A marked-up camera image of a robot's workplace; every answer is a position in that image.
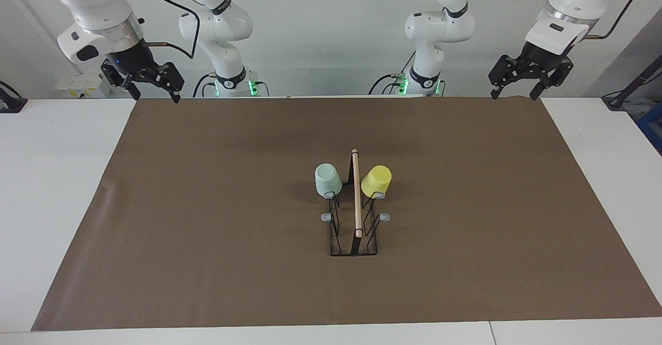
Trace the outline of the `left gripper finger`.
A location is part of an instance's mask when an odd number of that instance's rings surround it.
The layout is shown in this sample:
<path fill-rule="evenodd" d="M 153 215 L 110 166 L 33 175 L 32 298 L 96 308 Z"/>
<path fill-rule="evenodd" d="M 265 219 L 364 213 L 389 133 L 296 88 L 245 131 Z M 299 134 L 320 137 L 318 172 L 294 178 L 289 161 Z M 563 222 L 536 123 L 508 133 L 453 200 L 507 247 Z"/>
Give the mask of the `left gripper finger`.
<path fill-rule="evenodd" d="M 533 69 L 533 76 L 538 81 L 529 94 L 530 98 L 535 101 L 545 90 L 562 85 L 572 68 L 573 63 L 569 58 L 563 58 L 559 65 L 549 70 L 536 65 Z"/>
<path fill-rule="evenodd" d="M 503 89 L 512 83 L 518 81 L 517 66 L 518 58 L 511 58 L 508 55 L 502 55 L 494 67 L 489 72 L 489 81 L 492 86 L 490 97 L 492 100 L 499 98 Z"/>

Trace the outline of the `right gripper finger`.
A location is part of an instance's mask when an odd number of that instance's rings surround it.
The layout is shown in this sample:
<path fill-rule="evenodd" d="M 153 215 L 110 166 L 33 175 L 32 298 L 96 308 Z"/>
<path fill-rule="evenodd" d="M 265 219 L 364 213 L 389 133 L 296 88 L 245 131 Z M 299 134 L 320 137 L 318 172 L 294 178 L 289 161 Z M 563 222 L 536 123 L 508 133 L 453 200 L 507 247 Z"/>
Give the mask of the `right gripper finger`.
<path fill-rule="evenodd" d="M 180 102 L 185 80 L 172 62 L 147 67 L 147 81 L 168 92 L 174 103 Z"/>
<path fill-rule="evenodd" d="M 101 71 L 104 77 L 112 87 L 120 87 L 127 91 L 133 100 L 140 100 L 141 93 L 133 81 L 133 76 L 129 74 L 124 77 L 121 72 L 113 66 L 112 62 L 105 59 L 101 64 Z"/>

